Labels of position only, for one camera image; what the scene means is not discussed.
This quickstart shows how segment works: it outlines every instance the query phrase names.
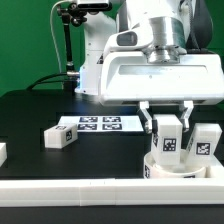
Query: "green backdrop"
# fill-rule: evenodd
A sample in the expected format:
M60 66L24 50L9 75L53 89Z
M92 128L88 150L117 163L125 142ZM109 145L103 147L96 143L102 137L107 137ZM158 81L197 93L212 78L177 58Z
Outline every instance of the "green backdrop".
M49 16L57 0L1 0L0 12L0 96L7 91L25 89L37 79L58 72L50 32ZM214 36L209 48L224 57L224 1L207 0L213 18ZM59 51L65 56L63 27L54 17ZM77 67L83 62L83 36L72 28L73 54ZM61 88L49 84L41 88Z

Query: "white cube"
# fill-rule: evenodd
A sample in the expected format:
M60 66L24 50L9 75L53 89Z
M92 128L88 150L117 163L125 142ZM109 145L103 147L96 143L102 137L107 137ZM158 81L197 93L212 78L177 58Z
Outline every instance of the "white cube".
M186 165L210 166L221 134L218 124L195 124L186 149Z
M7 159L6 144L0 143L0 167Z
M154 115L158 131L152 135L151 154L158 165L178 165L183 125L175 115Z
M77 124L56 125L44 131L46 148L61 149L78 138Z

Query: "cable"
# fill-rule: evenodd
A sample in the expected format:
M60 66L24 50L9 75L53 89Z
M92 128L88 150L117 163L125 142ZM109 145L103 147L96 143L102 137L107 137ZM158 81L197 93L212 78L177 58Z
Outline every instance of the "cable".
M48 83L64 82L64 81L66 81L66 82L73 82L72 80L54 80L54 81L46 81L46 82L37 82L37 83L35 83L35 85L33 84L32 88L30 87L29 90L32 90L37 85L48 84Z
M188 4L188 8L189 8L190 33L191 33L192 43L196 49L199 49L197 38L196 38L195 32L194 32L194 12L193 12L192 3L191 3L191 0L186 0L186 2Z
M55 78L55 77L60 77L60 76L67 76L67 74L66 73L59 73L59 74L53 74L53 75L45 76L43 78L38 79L36 82L34 82L33 84L31 84L30 86L28 86L26 88L26 90L31 91L33 89L33 87L35 87L36 85L39 85L41 83L46 83L46 82L43 82L44 80L51 79L51 78Z
M58 66L59 66L59 72L62 72L62 66L61 66L61 58L60 58L60 54L59 54L59 50L58 50L58 45L57 45L57 41L56 41L56 37L55 37L55 33L54 33L54 25L53 25L53 13L54 13L54 9L62 3L69 3L69 2L74 2L74 0L63 0L63 1L59 1L56 2L52 9L51 9L51 14L50 14L50 26L51 26L51 35L53 38L53 42L54 42L54 47L55 47L55 52L56 52L56 56L57 56L57 60L58 60Z

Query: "black tabletop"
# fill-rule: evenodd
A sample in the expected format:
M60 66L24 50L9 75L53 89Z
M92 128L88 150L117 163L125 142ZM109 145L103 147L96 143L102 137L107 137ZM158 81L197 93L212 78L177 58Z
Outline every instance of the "black tabletop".
M103 107L61 90L12 91L0 98L0 142L7 143L2 180L142 178L143 157L151 137L144 132L79 133L62 150L44 147L44 130L61 116L136 115L137 107ZM150 113L178 114L178 107L153 107ZM196 106L191 130L183 134L186 147L194 123L219 123L219 106ZM216 150L222 162L223 135ZM0 223L222 223L224 205L105 206L0 208Z

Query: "white platform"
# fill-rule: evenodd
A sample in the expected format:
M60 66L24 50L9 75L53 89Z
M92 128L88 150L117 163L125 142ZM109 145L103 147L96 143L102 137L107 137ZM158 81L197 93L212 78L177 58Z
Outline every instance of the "white platform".
M207 178L0 181L0 207L224 204L224 168Z

